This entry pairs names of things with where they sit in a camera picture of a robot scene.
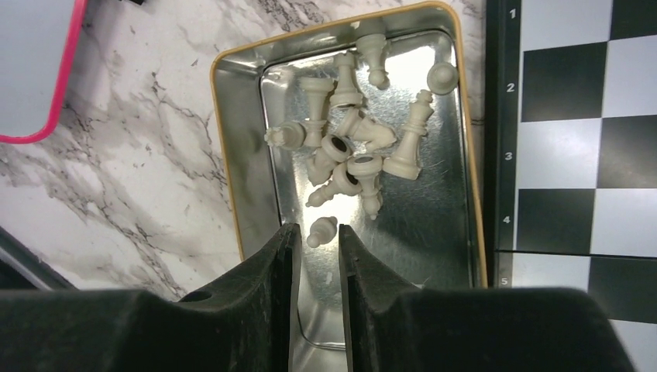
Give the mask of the white bishop piece lying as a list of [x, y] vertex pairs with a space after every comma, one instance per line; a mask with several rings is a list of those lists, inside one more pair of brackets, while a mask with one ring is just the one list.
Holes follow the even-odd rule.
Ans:
[[347, 163], [341, 163], [333, 170], [331, 180], [308, 196], [305, 206], [320, 207], [337, 194], [355, 196], [362, 190], [360, 182], [348, 172]]

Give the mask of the white piece base up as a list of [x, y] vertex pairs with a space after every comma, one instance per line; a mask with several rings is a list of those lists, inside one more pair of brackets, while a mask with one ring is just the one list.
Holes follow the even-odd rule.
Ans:
[[347, 171], [360, 183], [359, 193], [363, 209], [371, 220], [376, 220], [383, 205], [380, 192], [380, 172], [384, 159], [379, 154], [362, 154], [347, 161]]

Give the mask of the black white chess board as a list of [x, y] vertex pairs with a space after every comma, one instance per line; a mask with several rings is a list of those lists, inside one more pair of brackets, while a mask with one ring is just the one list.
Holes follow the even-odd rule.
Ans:
[[488, 1], [489, 282], [568, 287], [656, 369], [656, 3]]

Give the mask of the white knight piece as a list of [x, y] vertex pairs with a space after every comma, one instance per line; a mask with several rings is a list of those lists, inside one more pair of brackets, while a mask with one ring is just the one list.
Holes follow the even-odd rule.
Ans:
[[389, 126], [384, 126], [364, 115], [358, 108], [349, 108], [336, 129], [338, 136], [365, 143], [367, 151], [374, 151], [392, 146], [397, 137]]

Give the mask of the white board pink rim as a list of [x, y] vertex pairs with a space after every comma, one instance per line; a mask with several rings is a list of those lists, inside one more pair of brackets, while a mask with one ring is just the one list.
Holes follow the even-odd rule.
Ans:
[[2, 143], [35, 143], [56, 128], [86, 8], [86, 0], [2, 0]]

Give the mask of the white pawn top tin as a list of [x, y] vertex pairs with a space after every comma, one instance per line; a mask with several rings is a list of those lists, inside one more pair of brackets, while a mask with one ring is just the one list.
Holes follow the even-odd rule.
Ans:
[[385, 70], [386, 47], [386, 36], [381, 33], [362, 36], [356, 41], [356, 50], [368, 67], [368, 82], [380, 90], [386, 89], [389, 83]]

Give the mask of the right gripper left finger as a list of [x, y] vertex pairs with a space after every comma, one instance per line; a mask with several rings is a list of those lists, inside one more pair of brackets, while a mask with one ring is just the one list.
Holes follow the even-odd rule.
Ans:
[[301, 230], [169, 301], [147, 290], [3, 291], [3, 371], [288, 371]]

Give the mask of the white pawn upright tin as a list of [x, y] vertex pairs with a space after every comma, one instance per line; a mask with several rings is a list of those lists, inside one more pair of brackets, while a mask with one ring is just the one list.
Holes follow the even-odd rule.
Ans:
[[459, 72], [449, 62], [434, 64], [427, 73], [427, 86], [436, 95], [447, 95], [459, 83]]

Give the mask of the white king piece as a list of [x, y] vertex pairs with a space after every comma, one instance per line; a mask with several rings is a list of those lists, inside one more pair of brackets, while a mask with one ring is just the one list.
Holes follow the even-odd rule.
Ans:
[[427, 134], [427, 121], [433, 114], [433, 96], [430, 91], [420, 90], [416, 100], [409, 104], [407, 122], [401, 126], [403, 138], [397, 149], [384, 160], [383, 171], [396, 177], [416, 180], [421, 171], [418, 165], [421, 138]]

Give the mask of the white rook piece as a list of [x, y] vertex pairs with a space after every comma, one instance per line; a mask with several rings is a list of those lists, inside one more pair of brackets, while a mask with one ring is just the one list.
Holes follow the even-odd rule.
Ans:
[[286, 121], [268, 128], [263, 138], [268, 146], [298, 150], [303, 147], [306, 133], [299, 122]]

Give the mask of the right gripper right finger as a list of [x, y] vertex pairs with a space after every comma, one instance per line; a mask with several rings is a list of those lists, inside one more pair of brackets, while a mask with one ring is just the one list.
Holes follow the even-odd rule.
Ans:
[[597, 303], [569, 288], [418, 288], [339, 228], [351, 371], [631, 371]]

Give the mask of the gold tin tray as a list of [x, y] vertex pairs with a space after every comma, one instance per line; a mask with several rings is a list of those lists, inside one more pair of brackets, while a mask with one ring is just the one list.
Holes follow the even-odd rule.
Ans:
[[[368, 82], [368, 67], [356, 50], [360, 37], [375, 33], [387, 39], [389, 83], [384, 90]], [[363, 104], [332, 108], [329, 99], [338, 80], [333, 57], [345, 52], [355, 57], [354, 82]], [[436, 95], [427, 86], [427, 73], [439, 62], [449, 62], [459, 72], [458, 85], [447, 95]], [[420, 288], [488, 285], [465, 67], [461, 22], [444, 2], [407, 5], [277, 36], [226, 51], [213, 63], [218, 127], [243, 256], [252, 256], [285, 223], [301, 228], [294, 323], [303, 347], [345, 349], [338, 237], [316, 248], [306, 242], [312, 223], [321, 217], [335, 216], [338, 226], [350, 226], [378, 260]], [[319, 147], [303, 144], [298, 150], [284, 150], [265, 142], [267, 129], [282, 122], [304, 127], [308, 99], [300, 87], [302, 77], [333, 79], [322, 139], [338, 136], [336, 129], [350, 108], [394, 130], [397, 141], [372, 152], [364, 142], [339, 136], [353, 150], [347, 161], [362, 154], [388, 158], [403, 138], [409, 104], [420, 90], [432, 93], [434, 112], [420, 140], [418, 178], [396, 177], [382, 168], [383, 205], [376, 220], [365, 213], [360, 194], [337, 194], [320, 207], [306, 207], [308, 196], [332, 178], [318, 186], [308, 180], [306, 160]]]

